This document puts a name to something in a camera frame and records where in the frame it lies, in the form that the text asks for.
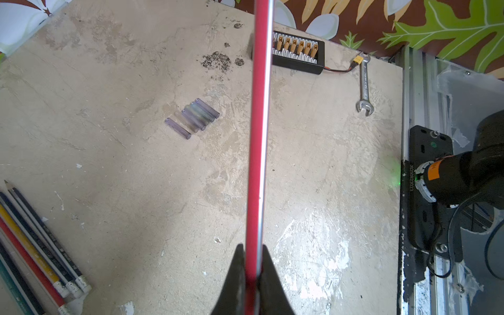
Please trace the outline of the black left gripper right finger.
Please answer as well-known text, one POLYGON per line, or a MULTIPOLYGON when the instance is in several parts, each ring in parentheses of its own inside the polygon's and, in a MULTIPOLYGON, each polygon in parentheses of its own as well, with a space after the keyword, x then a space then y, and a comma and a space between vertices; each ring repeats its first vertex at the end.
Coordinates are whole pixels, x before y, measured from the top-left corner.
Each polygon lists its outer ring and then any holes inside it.
POLYGON ((262 246, 262 270, 259 278, 260 309, 264 315, 294 315, 290 302, 283 290, 282 283, 274 266, 269 249, 262 246))

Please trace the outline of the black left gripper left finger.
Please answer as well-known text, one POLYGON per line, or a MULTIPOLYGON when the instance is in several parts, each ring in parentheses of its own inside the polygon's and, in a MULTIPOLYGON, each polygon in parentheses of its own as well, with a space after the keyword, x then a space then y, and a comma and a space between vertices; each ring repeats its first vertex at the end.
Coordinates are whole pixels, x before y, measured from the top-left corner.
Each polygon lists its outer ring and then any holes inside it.
POLYGON ((245 314, 245 250, 238 244, 234 251, 219 298, 211 315, 245 314))

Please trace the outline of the green tinted pencil cap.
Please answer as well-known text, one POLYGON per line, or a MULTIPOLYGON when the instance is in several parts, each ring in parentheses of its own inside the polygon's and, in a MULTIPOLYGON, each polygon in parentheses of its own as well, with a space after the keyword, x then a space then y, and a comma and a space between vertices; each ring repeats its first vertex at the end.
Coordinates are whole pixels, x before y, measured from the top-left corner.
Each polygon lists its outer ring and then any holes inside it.
POLYGON ((190 104, 190 110, 204 125, 208 125, 209 123, 214 122, 215 120, 212 115, 208 114, 195 102, 192 102, 190 104))

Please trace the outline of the clear pencil cap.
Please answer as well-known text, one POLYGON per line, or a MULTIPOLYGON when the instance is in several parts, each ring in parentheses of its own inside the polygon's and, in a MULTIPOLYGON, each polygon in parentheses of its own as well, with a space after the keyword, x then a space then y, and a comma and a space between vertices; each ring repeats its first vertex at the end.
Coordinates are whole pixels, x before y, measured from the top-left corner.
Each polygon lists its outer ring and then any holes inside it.
POLYGON ((177 120, 177 122, 183 126, 187 131, 189 131, 191 134, 195 134, 199 131, 196 125, 194 125, 191 121, 187 120, 183 115, 181 111, 176 111, 174 113, 174 117, 177 120))

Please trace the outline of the red pencil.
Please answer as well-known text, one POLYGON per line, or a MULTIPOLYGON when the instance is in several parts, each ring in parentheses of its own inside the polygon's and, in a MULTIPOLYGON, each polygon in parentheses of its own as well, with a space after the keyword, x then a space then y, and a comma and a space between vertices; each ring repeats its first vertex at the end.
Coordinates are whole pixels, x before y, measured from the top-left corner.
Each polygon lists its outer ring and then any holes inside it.
POLYGON ((248 202, 245 234, 244 312, 246 314, 258 314, 260 309, 259 278, 263 259, 262 234, 265 207, 274 1, 256 1, 254 17, 248 202))
POLYGON ((38 283, 44 288, 44 291, 50 296, 52 302, 57 306, 57 313, 61 315, 71 315, 72 312, 68 308, 64 299, 57 293, 50 281, 43 274, 42 270, 36 265, 35 261, 30 257, 29 253, 24 249, 23 245, 18 241, 17 237, 10 231, 7 224, 1 219, 1 229, 4 235, 9 239, 11 244, 16 249, 17 253, 22 257, 25 264, 36 277, 38 283))

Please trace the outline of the yellow pencil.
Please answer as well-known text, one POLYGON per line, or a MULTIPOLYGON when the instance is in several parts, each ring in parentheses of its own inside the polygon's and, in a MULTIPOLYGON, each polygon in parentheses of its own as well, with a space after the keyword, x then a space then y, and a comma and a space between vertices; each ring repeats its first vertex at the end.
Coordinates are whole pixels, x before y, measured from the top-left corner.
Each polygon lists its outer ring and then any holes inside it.
POLYGON ((21 246, 25 249, 25 251, 29 254, 32 261, 38 266, 38 269, 42 271, 46 280, 50 281, 55 291, 58 292, 58 295, 61 299, 67 297, 70 292, 68 289, 62 284, 60 278, 57 276, 56 272, 52 267, 48 264, 48 262, 42 257, 42 255, 38 252, 35 246, 31 243, 25 233, 22 232, 17 223, 15 223, 12 216, 9 215, 6 208, 1 204, 1 218, 4 223, 8 226, 8 229, 12 232, 14 237, 18 240, 21 246))

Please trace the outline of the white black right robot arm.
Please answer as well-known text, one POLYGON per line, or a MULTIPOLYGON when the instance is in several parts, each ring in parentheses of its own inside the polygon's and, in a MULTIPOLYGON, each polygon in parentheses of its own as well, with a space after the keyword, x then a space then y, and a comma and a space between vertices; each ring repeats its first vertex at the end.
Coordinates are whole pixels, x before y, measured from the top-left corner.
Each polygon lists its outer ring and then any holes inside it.
POLYGON ((503 209, 503 111, 478 124, 472 151, 421 164, 413 187, 429 203, 451 206, 472 198, 503 209))

